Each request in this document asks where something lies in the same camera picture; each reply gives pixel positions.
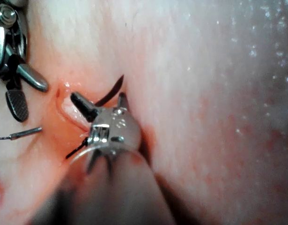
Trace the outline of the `left arm needle driver jaw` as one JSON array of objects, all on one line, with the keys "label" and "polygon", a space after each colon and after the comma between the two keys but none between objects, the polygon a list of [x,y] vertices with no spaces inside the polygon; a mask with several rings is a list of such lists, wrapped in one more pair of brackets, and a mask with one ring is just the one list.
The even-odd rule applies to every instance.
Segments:
[{"label": "left arm needle driver jaw", "polygon": [[87,122],[93,122],[98,115],[98,108],[79,92],[73,92],[70,99]]},{"label": "left arm needle driver jaw", "polygon": [[117,108],[118,109],[124,109],[127,111],[129,110],[129,103],[127,100],[127,96],[124,92],[119,93]]}]

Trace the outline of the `right arm needle driver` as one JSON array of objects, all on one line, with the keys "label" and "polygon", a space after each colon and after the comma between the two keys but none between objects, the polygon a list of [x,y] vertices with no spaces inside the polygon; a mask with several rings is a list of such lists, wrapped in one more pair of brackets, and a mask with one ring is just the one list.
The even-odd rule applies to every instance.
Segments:
[{"label": "right arm needle driver", "polygon": [[0,2],[0,79],[8,90],[20,90],[21,79],[9,68],[8,58],[16,54],[26,59],[27,27],[23,8],[26,2]]}]

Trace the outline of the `left arm needle driver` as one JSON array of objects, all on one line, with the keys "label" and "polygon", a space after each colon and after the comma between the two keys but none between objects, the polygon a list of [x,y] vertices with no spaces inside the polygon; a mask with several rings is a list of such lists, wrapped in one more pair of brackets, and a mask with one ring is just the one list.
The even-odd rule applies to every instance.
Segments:
[{"label": "left arm needle driver", "polygon": [[107,150],[137,151],[141,144],[141,130],[126,107],[104,108],[93,121],[88,146]]}]

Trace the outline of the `right arm needle driver jaw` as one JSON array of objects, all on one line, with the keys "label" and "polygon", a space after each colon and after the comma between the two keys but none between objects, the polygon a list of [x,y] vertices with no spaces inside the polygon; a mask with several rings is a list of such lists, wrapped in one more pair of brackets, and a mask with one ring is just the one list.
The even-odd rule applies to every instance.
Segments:
[{"label": "right arm needle driver jaw", "polygon": [[34,89],[41,92],[48,91],[49,84],[47,80],[28,64],[19,64],[17,66],[17,74]]},{"label": "right arm needle driver jaw", "polygon": [[24,92],[22,90],[7,90],[5,96],[13,118],[18,122],[26,121],[29,111]]}]

